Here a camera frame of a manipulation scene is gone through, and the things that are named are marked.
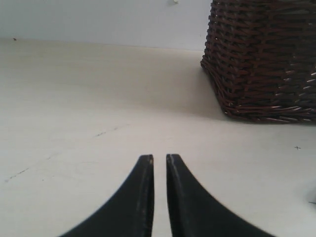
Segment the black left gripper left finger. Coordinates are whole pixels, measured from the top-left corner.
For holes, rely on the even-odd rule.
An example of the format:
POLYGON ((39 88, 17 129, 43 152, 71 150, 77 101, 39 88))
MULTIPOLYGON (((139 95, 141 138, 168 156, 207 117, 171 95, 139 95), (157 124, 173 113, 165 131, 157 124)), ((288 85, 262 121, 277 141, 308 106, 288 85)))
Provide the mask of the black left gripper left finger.
POLYGON ((141 155, 111 198, 64 237, 150 237, 155 203, 154 158, 141 155))

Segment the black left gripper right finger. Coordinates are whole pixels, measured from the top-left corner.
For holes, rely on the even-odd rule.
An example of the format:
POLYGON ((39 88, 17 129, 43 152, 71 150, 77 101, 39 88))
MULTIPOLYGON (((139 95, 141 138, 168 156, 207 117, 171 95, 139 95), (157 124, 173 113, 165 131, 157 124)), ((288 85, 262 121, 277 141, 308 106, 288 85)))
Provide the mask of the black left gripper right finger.
POLYGON ((266 237, 217 201, 178 154, 166 156, 167 203, 174 237, 266 237))

